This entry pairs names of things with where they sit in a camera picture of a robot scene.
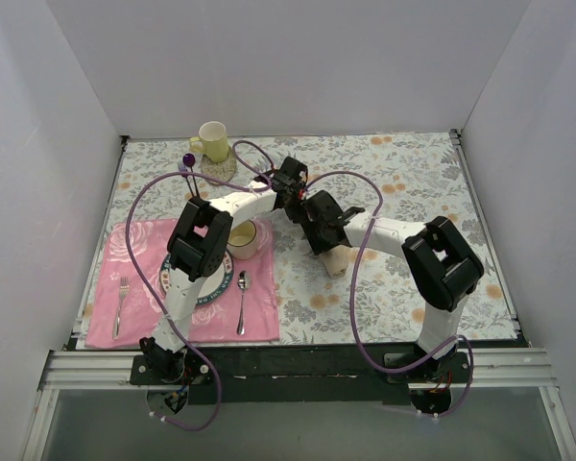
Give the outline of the beige cloth napkin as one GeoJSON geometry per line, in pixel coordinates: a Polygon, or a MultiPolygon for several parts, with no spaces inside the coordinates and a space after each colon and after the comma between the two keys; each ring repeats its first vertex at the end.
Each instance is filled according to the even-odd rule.
{"type": "Polygon", "coordinates": [[[307,255],[319,261],[331,279],[340,279],[346,275],[348,266],[355,261],[357,252],[356,248],[340,245],[318,255],[309,251],[307,255]]]}

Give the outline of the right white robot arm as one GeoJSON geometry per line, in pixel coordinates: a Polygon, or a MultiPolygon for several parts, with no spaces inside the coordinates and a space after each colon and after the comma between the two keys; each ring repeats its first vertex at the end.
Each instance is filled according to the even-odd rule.
{"type": "Polygon", "coordinates": [[[315,255],[346,246],[358,249],[358,259],[366,249],[372,249],[407,263],[424,299],[424,321],[414,344],[415,361],[388,368],[366,351],[355,312],[359,262],[352,270],[348,301],[356,347],[369,365],[386,375],[416,370],[422,379],[433,382],[447,374],[458,343],[467,340],[458,333],[464,306],[484,275],[481,260],[455,225],[443,216],[417,223],[379,217],[357,206],[342,210],[324,191],[302,200],[289,215],[301,226],[315,255]]]}

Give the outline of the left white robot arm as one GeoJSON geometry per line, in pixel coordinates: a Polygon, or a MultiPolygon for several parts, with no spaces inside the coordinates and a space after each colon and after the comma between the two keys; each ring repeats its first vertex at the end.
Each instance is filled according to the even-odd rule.
{"type": "Polygon", "coordinates": [[[228,183],[233,192],[224,197],[208,201],[195,196],[186,203],[167,243],[170,286],[158,301],[162,317],[152,335],[139,340],[146,366],[161,382],[173,384],[183,377],[183,348],[213,367],[188,342],[186,332],[204,282],[221,266],[233,228],[275,209],[304,211],[307,173],[304,163],[286,158],[246,186],[228,183]]]}

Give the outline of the round woven coaster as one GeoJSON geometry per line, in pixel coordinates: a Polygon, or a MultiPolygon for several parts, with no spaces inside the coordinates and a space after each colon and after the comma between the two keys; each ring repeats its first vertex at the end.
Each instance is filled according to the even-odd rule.
{"type": "Polygon", "coordinates": [[[207,182],[214,186],[220,186],[222,182],[230,182],[237,171],[237,160],[232,149],[228,148],[227,158],[220,162],[212,161],[207,155],[203,155],[201,161],[201,173],[207,176],[207,182]]]}

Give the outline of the cream mug dark rim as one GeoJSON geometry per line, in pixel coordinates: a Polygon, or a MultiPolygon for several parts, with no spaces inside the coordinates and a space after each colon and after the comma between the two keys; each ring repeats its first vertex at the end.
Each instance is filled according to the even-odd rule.
{"type": "Polygon", "coordinates": [[[234,259],[247,260],[258,250],[258,230],[252,220],[247,220],[231,230],[227,244],[234,259]]]}

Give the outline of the floral tablecloth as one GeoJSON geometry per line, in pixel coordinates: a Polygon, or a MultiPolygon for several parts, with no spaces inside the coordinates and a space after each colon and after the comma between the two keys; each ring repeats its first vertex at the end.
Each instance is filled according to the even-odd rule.
{"type": "MultiPolygon", "coordinates": [[[[188,145],[181,140],[129,141],[122,156],[107,226],[95,261],[76,348],[84,346],[93,311],[104,249],[113,227],[125,225],[125,240],[136,273],[141,269],[131,244],[132,223],[174,219],[189,191],[178,177],[188,145]]],[[[471,199],[464,165],[447,133],[392,133],[261,137],[240,146],[243,160],[234,181],[246,184],[254,170],[280,165],[287,157],[307,165],[315,190],[325,190],[342,206],[378,210],[384,217],[428,222],[448,218],[481,259],[484,275],[469,297],[459,330],[471,341],[514,341],[516,315],[507,301],[480,216],[471,199]]],[[[260,220],[272,224],[274,280],[279,338],[274,345],[340,344],[354,340],[349,318],[349,288],[355,262],[356,321],[365,342],[414,341],[424,321],[424,302],[401,259],[366,250],[343,278],[331,279],[307,255],[308,242],[281,211],[260,220]]]]}

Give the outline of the yellow mug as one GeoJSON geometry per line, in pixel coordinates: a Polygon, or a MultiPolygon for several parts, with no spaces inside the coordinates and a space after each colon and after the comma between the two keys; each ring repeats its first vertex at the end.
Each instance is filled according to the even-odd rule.
{"type": "Polygon", "coordinates": [[[219,121],[204,123],[198,135],[189,138],[189,146],[193,152],[207,156],[212,162],[225,161],[229,152],[226,126],[219,121]]]}

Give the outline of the silver metal spoon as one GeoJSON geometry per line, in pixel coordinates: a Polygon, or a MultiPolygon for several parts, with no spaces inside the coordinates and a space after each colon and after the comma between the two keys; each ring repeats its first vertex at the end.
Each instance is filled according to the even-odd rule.
{"type": "Polygon", "coordinates": [[[239,318],[236,329],[238,335],[245,334],[244,305],[245,305],[245,295],[250,287],[250,284],[251,284],[250,274],[246,270],[241,271],[237,281],[237,285],[241,293],[239,318]]]}

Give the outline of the white plate teal rim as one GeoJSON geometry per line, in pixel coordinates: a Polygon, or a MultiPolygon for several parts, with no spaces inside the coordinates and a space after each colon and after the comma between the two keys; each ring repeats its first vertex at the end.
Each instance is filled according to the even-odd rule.
{"type": "MultiPolygon", "coordinates": [[[[169,276],[170,264],[169,255],[167,255],[159,270],[159,282],[162,292],[167,293],[170,285],[169,276]]],[[[217,300],[222,294],[224,294],[233,279],[234,275],[234,262],[232,255],[229,251],[225,251],[222,264],[218,270],[209,277],[203,284],[201,292],[197,300],[197,306],[206,305],[217,300]]]]}

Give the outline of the silver metal fork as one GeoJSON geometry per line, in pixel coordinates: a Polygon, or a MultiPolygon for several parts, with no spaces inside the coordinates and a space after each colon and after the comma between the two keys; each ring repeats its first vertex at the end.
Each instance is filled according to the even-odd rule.
{"type": "Polygon", "coordinates": [[[120,287],[119,287],[119,298],[118,298],[118,305],[117,310],[114,317],[113,328],[112,328],[112,338],[117,339],[119,336],[120,330],[120,323],[121,323],[121,310],[123,306],[123,302],[128,296],[130,290],[129,279],[127,277],[120,278],[120,287]]]}

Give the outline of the pink floral placemat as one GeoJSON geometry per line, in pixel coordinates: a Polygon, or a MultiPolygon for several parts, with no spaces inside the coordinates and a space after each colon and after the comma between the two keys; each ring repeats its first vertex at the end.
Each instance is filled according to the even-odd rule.
{"type": "MultiPolygon", "coordinates": [[[[258,230],[258,250],[247,260],[233,257],[234,275],[228,290],[212,303],[197,306],[188,339],[197,343],[270,342],[279,338],[273,258],[273,230],[267,220],[254,221],[258,230]],[[245,334],[236,332],[241,293],[237,285],[241,271],[251,277],[245,295],[245,334]]],[[[159,270],[166,253],[167,240],[176,224],[174,219],[135,221],[132,223],[133,253],[149,277],[151,285],[164,299],[159,282],[159,270]]],[[[162,315],[155,298],[136,273],[125,240],[125,225],[113,227],[104,249],[95,289],[93,311],[84,346],[88,349],[122,349],[138,345],[139,339],[150,336],[162,315]],[[129,279],[130,290],[123,302],[119,336],[112,338],[112,328],[118,305],[120,278],[129,279]]]]}

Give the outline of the aluminium frame rail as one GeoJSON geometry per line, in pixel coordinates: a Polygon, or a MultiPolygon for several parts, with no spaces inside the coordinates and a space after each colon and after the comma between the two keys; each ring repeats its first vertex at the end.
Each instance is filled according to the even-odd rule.
{"type": "MultiPolygon", "coordinates": [[[[382,374],[366,363],[353,347],[211,348],[204,352],[220,377],[360,377],[382,374]]],[[[469,366],[467,351],[460,349],[451,372],[453,384],[467,382],[473,373],[476,387],[552,387],[557,384],[544,349],[479,349],[469,366]]],[[[140,352],[51,352],[38,388],[121,389],[170,388],[179,379],[160,378],[140,352]]]]}

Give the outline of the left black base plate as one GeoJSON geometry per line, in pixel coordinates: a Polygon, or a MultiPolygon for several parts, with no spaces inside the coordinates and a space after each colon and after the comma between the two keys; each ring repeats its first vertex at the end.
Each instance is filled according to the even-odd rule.
{"type": "Polygon", "coordinates": [[[183,385],[209,384],[213,374],[209,366],[195,354],[178,354],[170,365],[162,366],[140,354],[132,361],[129,383],[131,385],[183,385]]]}

